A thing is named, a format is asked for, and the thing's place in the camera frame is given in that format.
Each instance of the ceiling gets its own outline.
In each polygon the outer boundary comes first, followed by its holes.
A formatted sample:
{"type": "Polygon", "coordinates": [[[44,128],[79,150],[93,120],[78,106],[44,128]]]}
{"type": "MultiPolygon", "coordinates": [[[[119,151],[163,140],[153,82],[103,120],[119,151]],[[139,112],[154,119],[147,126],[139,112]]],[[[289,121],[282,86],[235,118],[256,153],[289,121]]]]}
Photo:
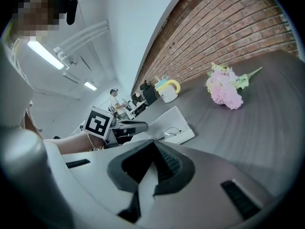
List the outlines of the ceiling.
{"type": "MultiPolygon", "coordinates": [[[[81,30],[106,20],[104,0],[79,0],[75,23],[69,26],[65,20],[61,20],[55,30],[49,31],[47,35],[41,37],[41,44],[57,57],[53,49],[58,44],[81,30]]],[[[71,104],[75,104],[79,100],[89,103],[93,101],[107,86],[107,83],[116,77],[109,57],[109,32],[96,37],[71,54],[77,64],[73,64],[68,72],[78,78],[80,83],[74,83],[63,77],[62,70],[57,70],[47,63],[27,47],[26,42],[20,44],[17,56],[21,68],[36,90],[32,113],[36,123],[43,127],[54,121],[63,111],[67,111],[71,104]],[[83,84],[87,81],[96,86],[98,90],[94,92],[85,87],[83,84]]]]}

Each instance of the fluorescent light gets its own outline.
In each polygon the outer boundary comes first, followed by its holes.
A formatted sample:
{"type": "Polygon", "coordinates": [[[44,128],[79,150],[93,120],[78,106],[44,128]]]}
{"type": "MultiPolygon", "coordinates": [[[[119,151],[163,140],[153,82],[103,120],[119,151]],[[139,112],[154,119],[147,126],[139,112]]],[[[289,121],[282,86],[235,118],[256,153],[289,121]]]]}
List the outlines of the fluorescent light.
{"type": "Polygon", "coordinates": [[[57,60],[52,54],[48,52],[39,42],[29,41],[27,44],[35,53],[37,53],[41,58],[48,61],[55,68],[61,70],[64,64],[57,60]]]}
{"type": "Polygon", "coordinates": [[[94,90],[94,91],[97,89],[95,86],[91,85],[89,82],[86,82],[84,85],[85,85],[86,87],[89,87],[90,89],[92,89],[92,90],[94,90]]]}

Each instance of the brick wall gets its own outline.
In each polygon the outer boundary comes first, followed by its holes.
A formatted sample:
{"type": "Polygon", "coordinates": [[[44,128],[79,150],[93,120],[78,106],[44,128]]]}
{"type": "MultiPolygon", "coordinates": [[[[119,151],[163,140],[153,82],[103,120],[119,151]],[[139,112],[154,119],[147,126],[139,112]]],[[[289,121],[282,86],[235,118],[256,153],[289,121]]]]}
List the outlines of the brick wall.
{"type": "Polygon", "coordinates": [[[154,41],[134,91],[166,74],[179,82],[283,49],[298,56],[289,25],[274,0],[180,0],[154,41]]]}

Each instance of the bracelet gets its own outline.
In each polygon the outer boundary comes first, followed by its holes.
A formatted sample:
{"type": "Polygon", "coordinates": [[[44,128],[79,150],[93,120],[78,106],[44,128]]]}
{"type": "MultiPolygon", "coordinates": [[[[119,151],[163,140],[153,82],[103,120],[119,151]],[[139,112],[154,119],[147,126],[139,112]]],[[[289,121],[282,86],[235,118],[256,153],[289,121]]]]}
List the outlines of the bracelet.
{"type": "Polygon", "coordinates": [[[93,150],[94,150],[94,151],[99,150],[99,149],[104,149],[104,146],[96,147],[96,146],[93,144],[93,142],[91,141],[91,138],[90,138],[90,136],[89,136],[89,133],[87,133],[87,137],[88,137],[89,142],[90,142],[91,146],[93,147],[93,150]]]}

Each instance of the artificial flower bouquet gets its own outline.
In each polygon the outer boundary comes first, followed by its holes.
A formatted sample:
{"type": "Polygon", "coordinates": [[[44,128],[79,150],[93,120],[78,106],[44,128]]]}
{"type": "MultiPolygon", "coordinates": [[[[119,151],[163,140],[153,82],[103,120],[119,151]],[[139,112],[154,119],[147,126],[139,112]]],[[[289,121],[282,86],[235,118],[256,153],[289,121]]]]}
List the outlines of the artificial flower bouquet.
{"type": "Polygon", "coordinates": [[[225,104],[230,109],[238,109],[243,100],[237,89],[244,89],[249,85],[249,79],[261,68],[250,74],[237,76],[232,68],[212,63],[212,70],[208,72],[209,79],[206,81],[208,92],[217,104],[225,104]]]}

